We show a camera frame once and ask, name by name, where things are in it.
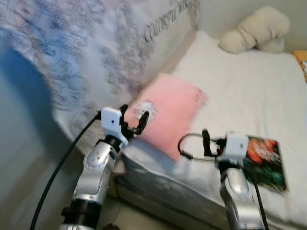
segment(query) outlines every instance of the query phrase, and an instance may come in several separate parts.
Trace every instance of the bed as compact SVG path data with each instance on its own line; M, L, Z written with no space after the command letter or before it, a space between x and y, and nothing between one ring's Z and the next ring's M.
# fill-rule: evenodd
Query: bed
M257 50L231 55L199 31L173 75L209 97L192 132L207 128L220 137L233 130L280 142L288 191L260 188L269 226L307 229L307 88L296 59ZM189 139L185 148L203 154L200 139ZM141 140L132 141L123 160L126 174L117 178L122 199L184 229L228 229L213 164L183 157L175 164Z

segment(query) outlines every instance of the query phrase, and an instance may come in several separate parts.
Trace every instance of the white plush toy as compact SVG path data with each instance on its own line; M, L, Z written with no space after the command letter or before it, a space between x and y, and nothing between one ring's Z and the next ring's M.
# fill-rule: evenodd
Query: white plush toy
M284 36L290 20L277 9L266 6L247 17L235 31L223 35L219 47L230 53L241 53L254 47L271 53L284 50Z

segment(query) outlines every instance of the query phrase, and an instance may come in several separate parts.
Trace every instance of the pink pillow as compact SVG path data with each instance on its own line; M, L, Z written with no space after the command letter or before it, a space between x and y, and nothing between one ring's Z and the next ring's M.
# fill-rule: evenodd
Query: pink pillow
M149 111L148 123L140 138L178 161L178 141L189 132L192 118L205 99L205 94L196 86L160 74L133 102L125 113L125 120L129 126L136 127L141 115Z

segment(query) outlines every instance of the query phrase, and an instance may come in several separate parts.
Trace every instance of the white bed sheet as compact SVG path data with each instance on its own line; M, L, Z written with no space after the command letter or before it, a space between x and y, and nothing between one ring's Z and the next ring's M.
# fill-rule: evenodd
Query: white bed sheet
M233 130L280 142L289 191L279 194L260 188L264 208L269 216L307 227L307 85L296 59L257 50L231 55L200 31L173 74L197 85L209 97L191 131L207 128L211 136L220 137ZM213 165L184 158L174 165L157 157L160 153L155 149L148 146L144 150L140 145L144 143L133 142L125 155L222 204L220 175ZM186 150L201 157L201 140L189 139Z

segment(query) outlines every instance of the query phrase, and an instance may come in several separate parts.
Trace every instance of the wall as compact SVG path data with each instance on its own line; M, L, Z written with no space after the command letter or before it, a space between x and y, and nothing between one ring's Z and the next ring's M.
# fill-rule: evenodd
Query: wall
M307 49L307 1L306 0L201 0L199 30L220 38L232 30L255 10L270 5L291 21L291 31L285 38L286 49Z
M0 42L1 229L29 229L47 180L68 145L51 118L42 76ZM82 156L75 151L55 179L36 229L58 229L81 166Z

